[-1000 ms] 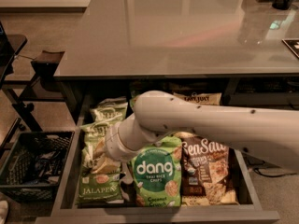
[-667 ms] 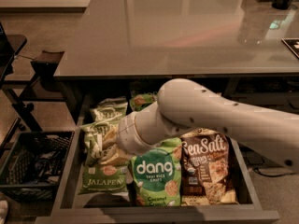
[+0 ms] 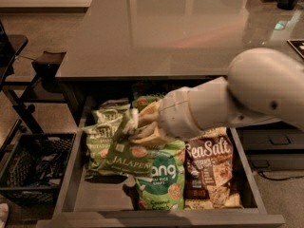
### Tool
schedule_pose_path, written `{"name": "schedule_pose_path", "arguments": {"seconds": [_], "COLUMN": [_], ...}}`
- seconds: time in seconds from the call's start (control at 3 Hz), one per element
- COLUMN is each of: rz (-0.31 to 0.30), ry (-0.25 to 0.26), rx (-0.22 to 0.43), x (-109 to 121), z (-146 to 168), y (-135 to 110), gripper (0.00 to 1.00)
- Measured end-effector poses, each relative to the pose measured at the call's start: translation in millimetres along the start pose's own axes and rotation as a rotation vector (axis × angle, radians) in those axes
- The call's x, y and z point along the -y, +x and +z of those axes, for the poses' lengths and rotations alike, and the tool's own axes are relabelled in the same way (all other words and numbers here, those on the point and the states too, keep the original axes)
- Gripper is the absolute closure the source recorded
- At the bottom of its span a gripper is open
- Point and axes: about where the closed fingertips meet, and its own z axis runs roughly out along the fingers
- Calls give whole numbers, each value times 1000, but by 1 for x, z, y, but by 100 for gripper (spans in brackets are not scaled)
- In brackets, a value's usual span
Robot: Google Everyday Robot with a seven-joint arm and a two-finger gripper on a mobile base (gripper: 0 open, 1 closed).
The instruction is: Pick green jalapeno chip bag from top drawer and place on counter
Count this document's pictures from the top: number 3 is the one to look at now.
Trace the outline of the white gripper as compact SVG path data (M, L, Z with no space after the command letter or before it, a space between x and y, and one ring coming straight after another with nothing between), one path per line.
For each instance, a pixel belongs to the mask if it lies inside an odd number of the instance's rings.
M128 139L137 145L158 147L175 139L187 141L203 133L190 111L189 87L167 93L139 114L139 129Z

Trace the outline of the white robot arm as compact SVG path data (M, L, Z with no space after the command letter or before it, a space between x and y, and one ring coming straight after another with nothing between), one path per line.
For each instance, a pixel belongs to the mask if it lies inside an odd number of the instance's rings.
M276 122L304 129L304 66L282 52L253 48L230 63L226 76L172 90L148 105L129 140L158 146L217 127Z

